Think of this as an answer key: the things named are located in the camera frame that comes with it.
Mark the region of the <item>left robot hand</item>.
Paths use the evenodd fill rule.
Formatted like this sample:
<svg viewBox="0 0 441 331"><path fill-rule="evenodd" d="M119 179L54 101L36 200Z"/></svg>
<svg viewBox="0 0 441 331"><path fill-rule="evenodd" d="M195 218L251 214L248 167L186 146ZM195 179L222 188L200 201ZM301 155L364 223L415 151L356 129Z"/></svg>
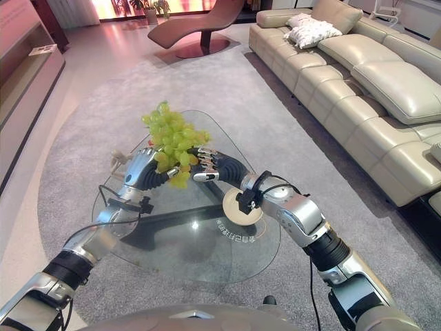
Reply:
<svg viewBox="0 0 441 331"><path fill-rule="evenodd" d="M125 173L124 184L138 190L157 188L178 174L178 167L156 171L158 161L154 158L158 154L152 148L139 150Z"/></svg>

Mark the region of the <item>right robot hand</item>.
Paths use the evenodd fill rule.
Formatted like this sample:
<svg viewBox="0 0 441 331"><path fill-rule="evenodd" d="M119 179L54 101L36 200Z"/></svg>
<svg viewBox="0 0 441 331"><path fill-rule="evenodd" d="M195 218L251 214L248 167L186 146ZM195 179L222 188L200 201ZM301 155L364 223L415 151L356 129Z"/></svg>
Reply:
<svg viewBox="0 0 441 331"><path fill-rule="evenodd" d="M217 150L190 148L187 151L198 161L190 170L196 182L223 181L240 188L243 179L249 174L249 170L239 160Z"/></svg>

